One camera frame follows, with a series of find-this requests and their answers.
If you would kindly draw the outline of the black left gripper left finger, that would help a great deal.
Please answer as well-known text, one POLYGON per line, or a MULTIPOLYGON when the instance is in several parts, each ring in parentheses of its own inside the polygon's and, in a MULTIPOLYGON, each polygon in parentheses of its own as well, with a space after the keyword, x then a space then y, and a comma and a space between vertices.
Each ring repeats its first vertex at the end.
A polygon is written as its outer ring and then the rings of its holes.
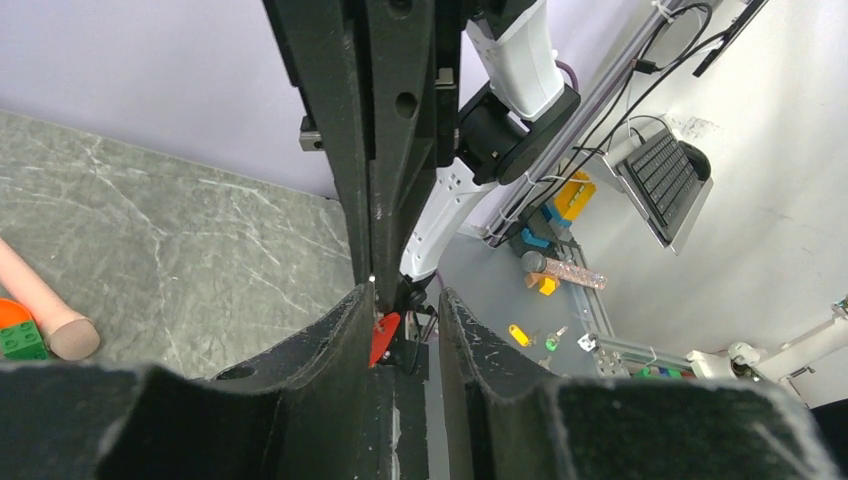
POLYGON ((370 283, 212 379, 156 364, 5 362, 5 479, 369 479, 370 283))

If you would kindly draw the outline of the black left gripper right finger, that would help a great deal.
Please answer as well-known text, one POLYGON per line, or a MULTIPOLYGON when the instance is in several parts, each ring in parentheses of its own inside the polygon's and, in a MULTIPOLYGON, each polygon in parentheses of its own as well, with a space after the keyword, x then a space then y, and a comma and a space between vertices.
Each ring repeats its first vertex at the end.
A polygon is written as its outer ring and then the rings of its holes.
POLYGON ((454 479, 838 479, 809 411, 761 383, 560 377, 439 298, 454 479))

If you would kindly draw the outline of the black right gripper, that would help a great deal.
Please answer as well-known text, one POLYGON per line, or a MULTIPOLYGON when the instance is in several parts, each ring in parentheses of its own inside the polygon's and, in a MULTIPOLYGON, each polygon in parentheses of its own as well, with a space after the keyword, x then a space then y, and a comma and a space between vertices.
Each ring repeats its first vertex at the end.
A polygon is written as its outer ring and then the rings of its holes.
POLYGON ((403 248, 426 198, 424 165, 457 142, 460 35, 499 25, 501 1, 265 1, 304 102, 304 150, 324 150, 357 283, 390 312, 403 248))

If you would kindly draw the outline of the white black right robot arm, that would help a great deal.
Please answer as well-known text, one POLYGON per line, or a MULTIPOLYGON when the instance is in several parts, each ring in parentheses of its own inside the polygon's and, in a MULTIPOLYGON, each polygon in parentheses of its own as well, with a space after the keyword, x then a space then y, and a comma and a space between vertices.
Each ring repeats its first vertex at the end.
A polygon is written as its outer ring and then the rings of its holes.
POLYGON ((533 165, 577 110, 542 1, 268 1, 325 153, 355 280, 408 308, 492 189, 533 165))

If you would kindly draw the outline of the beige toy microphone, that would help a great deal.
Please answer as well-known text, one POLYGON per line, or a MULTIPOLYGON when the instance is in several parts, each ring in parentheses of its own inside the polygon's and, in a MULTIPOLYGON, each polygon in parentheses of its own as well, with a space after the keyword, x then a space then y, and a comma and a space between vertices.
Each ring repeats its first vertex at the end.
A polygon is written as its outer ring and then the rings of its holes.
POLYGON ((33 316, 47 346, 63 360, 90 357, 101 338, 87 316, 73 310, 4 240, 1 240, 1 285, 33 316))

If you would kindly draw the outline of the colourful brick block stack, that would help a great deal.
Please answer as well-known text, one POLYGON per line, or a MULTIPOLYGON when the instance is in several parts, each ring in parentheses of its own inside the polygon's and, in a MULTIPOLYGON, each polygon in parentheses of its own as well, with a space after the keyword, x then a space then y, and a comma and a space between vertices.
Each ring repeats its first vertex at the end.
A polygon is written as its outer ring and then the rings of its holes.
POLYGON ((7 360, 47 360, 49 354, 36 323, 28 320, 1 329, 1 350, 7 360))

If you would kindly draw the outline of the black keyboard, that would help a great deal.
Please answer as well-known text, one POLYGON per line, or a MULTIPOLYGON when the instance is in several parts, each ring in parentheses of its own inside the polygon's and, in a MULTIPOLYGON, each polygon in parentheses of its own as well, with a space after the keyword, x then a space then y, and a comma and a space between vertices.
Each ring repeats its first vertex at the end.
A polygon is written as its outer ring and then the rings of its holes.
POLYGON ((681 253, 714 186, 706 155, 662 127, 613 172, 658 243, 681 253))

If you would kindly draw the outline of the orange horseshoe toy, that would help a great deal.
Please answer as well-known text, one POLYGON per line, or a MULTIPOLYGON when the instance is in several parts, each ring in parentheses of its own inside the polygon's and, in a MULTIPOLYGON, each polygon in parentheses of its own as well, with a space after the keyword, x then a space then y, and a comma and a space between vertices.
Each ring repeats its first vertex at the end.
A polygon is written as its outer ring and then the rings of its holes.
POLYGON ((0 329, 14 327, 33 320, 32 313, 17 301, 0 299, 0 329))

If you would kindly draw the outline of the computer monitor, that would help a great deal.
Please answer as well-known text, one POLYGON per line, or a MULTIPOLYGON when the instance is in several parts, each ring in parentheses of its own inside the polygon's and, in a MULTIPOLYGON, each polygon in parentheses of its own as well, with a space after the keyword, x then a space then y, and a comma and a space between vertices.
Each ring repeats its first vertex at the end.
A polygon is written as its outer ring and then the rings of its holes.
POLYGON ((706 71, 730 48, 733 42, 741 35, 745 28, 756 18, 762 8, 768 4, 768 0, 744 1, 745 8, 739 13, 731 24, 718 38, 719 43, 707 50, 705 58, 694 69, 692 76, 700 78, 706 71))

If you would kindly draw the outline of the aluminium frame post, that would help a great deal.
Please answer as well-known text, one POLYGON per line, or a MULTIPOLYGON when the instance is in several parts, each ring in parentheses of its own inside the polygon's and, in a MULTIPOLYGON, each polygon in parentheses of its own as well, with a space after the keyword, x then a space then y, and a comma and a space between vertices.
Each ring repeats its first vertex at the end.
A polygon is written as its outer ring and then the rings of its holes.
POLYGON ((659 1, 651 8, 639 29, 631 35, 593 90, 581 95, 581 105, 554 141, 546 147, 539 160, 528 170, 530 178, 504 198, 481 239, 496 248, 521 230, 519 217, 528 206, 548 201, 570 175, 581 167, 580 153, 573 147, 587 142, 613 112, 613 100, 624 95, 632 83, 635 65, 647 52, 651 39, 670 24, 675 13, 688 7, 688 1, 659 1))

